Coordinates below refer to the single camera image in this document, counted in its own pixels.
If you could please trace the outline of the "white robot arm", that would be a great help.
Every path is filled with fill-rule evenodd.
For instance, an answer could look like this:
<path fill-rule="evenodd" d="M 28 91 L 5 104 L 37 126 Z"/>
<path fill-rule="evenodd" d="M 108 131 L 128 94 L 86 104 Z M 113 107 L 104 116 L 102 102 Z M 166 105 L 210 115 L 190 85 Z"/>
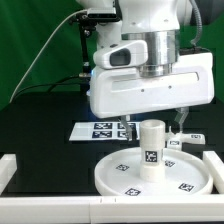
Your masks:
<path fill-rule="evenodd" d="M 213 55 L 197 46 L 224 0 L 77 0 L 99 34 L 90 107 L 99 118 L 177 109 L 214 97 Z"/>

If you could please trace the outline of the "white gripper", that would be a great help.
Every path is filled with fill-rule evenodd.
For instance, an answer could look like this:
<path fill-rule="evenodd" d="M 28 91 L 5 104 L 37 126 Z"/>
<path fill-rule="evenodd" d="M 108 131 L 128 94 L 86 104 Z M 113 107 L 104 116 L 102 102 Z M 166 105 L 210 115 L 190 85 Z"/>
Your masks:
<path fill-rule="evenodd" d="M 98 118 L 120 117 L 128 141 L 137 131 L 128 124 L 132 114 L 176 109 L 183 131 L 187 106 L 210 103 L 214 97 L 211 52 L 182 55 L 168 75 L 141 77 L 137 68 L 103 70 L 96 67 L 90 84 L 90 108 Z"/>

